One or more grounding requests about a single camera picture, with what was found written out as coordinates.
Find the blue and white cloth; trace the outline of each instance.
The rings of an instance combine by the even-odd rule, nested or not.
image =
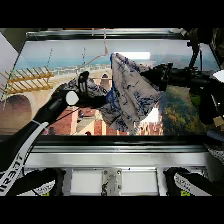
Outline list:
[[[112,88],[107,104],[99,108],[105,123],[112,129],[136,134],[144,120],[159,101],[158,87],[140,75],[150,68],[122,56],[111,55]]]

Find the green foliage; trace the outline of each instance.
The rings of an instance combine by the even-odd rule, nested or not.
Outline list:
[[[163,127],[165,135],[204,134],[209,128],[200,122],[188,89],[174,86],[166,90]]]

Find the printed image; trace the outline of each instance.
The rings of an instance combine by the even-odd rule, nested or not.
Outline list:
[[[106,40],[106,45],[109,54],[88,64],[105,53],[103,40],[26,42],[13,71],[21,81],[13,83],[11,94],[0,102],[0,135],[10,135],[21,129],[58,86],[68,83],[84,71],[89,71],[89,78],[95,84],[109,91],[113,78],[111,53],[119,52],[151,68],[168,62],[172,62],[175,68],[185,68],[192,56],[192,49],[187,47],[185,40]],[[219,67],[209,46],[202,44],[201,47],[203,72],[213,74]],[[68,107],[60,117],[71,111],[74,113],[51,125],[43,134],[129,135],[129,132],[108,127],[96,109]],[[176,86],[168,86],[140,127],[138,135],[204,134],[208,128],[200,122],[189,90]]]

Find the poster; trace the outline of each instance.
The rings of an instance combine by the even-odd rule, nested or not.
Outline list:
[[[189,65],[192,49],[185,40],[131,40],[113,39],[106,41],[109,53],[128,54],[131,59],[150,67],[161,63],[172,62],[173,67],[184,68]],[[54,75],[49,84],[55,89],[68,82],[81,72],[90,72],[90,78],[97,85],[107,90],[112,85],[110,55],[101,57],[87,64],[98,55],[104,54],[103,40],[46,40],[28,41],[18,58],[14,70],[34,68],[46,72],[46,67]],[[213,74],[219,70],[215,58],[207,45],[202,44],[203,71]],[[11,95],[7,99],[6,108],[2,110],[0,134],[13,134],[22,128],[37,110],[44,105],[53,89],[25,92]],[[77,108],[67,108],[61,116]],[[197,115],[192,105],[189,90],[169,86],[163,93],[159,106],[142,124],[140,135],[188,135],[203,134],[207,127]],[[44,132],[45,135],[128,135],[112,130],[103,122],[98,110],[84,108],[77,110],[61,121],[55,123]]]

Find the sky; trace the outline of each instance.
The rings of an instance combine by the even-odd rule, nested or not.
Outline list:
[[[106,40],[109,53],[113,52],[150,52],[151,55],[184,55],[192,56],[192,49],[187,47],[186,40]],[[201,44],[203,55],[209,60],[214,57],[207,45]],[[51,40],[26,42],[19,57],[16,69],[35,66],[46,66],[50,52],[52,55],[49,67],[72,66],[83,63],[85,48],[85,62],[104,54],[102,40]],[[109,56],[93,62],[109,63]]]

